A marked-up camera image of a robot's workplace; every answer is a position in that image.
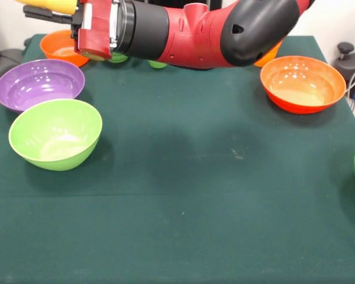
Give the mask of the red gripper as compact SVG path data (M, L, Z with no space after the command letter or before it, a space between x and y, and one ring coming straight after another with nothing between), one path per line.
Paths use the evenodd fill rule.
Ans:
M25 5L22 10L27 18L69 24L75 52L90 59L110 59L117 47L118 1L77 1L73 15L33 5Z

